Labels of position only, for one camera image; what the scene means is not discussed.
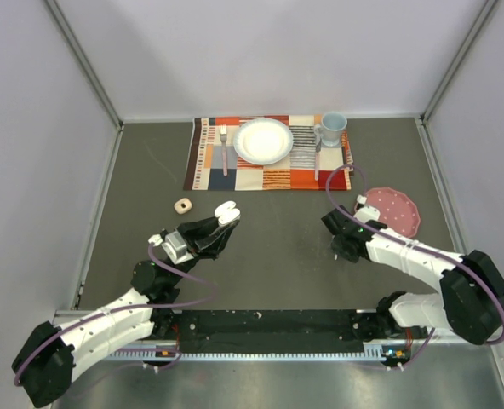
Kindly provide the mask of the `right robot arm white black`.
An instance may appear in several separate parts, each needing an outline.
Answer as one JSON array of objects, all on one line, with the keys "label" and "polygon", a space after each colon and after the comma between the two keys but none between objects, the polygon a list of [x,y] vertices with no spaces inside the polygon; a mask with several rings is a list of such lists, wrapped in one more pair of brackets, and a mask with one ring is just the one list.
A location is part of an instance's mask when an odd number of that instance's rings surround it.
[{"label": "right robot arm white black", "polygon": [[379,302],[377,327],[396,337],[407,327],[446,329],[471,344],[486,344],[504,331],[504,279],[482,251],[441,251],[409,239],[368,215],[336,208],[322,222],[331,250],[349,262],[361,259],[395,268],[430,286],[432,294],[395,292]]}]

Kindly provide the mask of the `beige case with black oval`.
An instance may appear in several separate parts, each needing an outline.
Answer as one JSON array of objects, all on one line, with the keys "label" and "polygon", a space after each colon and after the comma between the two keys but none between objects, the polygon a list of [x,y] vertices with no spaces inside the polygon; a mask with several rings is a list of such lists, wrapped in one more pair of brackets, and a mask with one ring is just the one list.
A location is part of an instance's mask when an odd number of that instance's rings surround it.
[{"label": "beige case with black oval", "polygon": [[175,212],[179,215],[184,215],[192,209],[192,201],[189,198],[182,198],[174,204]]}]

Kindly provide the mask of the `white glossy charging case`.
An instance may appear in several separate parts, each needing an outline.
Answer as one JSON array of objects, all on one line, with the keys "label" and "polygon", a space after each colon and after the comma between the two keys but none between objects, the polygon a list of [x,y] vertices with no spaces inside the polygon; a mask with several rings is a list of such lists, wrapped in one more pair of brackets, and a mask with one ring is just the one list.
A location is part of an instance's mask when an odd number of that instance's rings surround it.
[{"label": "white glossy charging case", "polygon": [[240,219],[241,212],[235,201],[229,200],[215,209],[215,218],[220,227],[227,226]]}]

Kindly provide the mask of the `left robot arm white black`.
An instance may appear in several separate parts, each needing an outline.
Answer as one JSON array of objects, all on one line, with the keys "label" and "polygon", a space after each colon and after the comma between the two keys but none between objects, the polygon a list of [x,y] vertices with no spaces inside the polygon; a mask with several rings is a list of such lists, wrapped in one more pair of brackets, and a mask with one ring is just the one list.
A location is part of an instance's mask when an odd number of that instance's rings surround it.
[{"label": "left robot arm white black", "polygon": [[171,314],[197,305],[177,302],[177,285],[189,279],[215,288],[189,272],[201,260],[218,258],[239,222],[240,212],[233,209],[151,236],[148,257],[135,264],[124,294],[74,321],[44,321],[32,330],[11,365],[15,386],[24,389],[34,407],[43,408],[110,354],[149,336],[167,336]]}]

